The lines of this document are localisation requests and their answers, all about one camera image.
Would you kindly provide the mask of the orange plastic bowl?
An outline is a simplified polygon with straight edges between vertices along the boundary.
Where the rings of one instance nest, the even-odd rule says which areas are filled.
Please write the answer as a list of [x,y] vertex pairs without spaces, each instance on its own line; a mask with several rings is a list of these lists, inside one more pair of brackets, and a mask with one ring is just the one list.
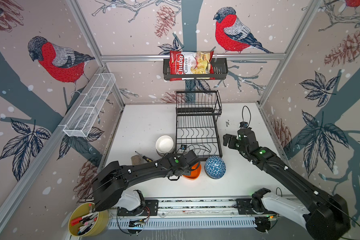
[[200,163],[197,163],[196,165],[192,166],[191,172],[189,174],[183,175],[183,177],[189,180],[195,180],[200,176],[201,171],[202,171],[202,166]]

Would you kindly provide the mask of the white ceramic bowl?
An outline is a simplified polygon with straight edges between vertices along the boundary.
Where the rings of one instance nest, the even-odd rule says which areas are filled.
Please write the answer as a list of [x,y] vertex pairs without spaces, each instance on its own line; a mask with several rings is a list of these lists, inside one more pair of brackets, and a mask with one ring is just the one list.
[[175,151],[175,143],[170,136],[159,137],[155,147],[158,155],[161,157],[165,154],[172,154]]

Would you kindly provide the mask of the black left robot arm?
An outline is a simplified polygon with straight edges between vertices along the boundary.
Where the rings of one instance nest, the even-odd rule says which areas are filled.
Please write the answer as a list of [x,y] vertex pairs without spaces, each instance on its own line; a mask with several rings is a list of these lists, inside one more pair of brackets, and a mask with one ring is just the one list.
[[91,182],[96,211],[102,212],[113,206],[133,211],[144,205],[143,195],[138,191],[128,194],[129,187],[156,178],[176,176],[179,179],[189,175],[199,162],[193,150],[185,154],[165,154],[159,160],[135,166],[111,162]]

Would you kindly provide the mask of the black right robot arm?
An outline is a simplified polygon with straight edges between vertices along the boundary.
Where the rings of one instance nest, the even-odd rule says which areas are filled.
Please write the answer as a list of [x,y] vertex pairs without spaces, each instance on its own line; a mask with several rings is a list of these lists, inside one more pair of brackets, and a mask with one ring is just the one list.
[[315,240],[338,240],[351,228],[346,200],[317,188],[289,168],[272,150],[260,147],[251,128],[225,134],[223,145],[237,150],[242,157],[286,187],[300,203],[277,196],[262,188],[252,194],[255,213],[275,212],[302,226]]

